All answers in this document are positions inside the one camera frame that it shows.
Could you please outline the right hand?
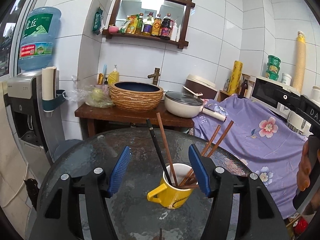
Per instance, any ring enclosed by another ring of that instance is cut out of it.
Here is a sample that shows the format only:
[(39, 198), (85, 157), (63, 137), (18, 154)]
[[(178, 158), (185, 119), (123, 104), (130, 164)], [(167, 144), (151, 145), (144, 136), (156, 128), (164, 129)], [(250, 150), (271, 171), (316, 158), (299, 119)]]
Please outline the right hand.
[[(302, 156), (297, 172), (297, 186), (300, 192), (305, 191), (310, 186), (311, 163), (309, 159), (309, 141), (303, 145)], [(305, 212), (310, 215), (311, 211), (315, 212), (319, 208), (319, 191), (313, 196), (309, 204), (309, 210)]]

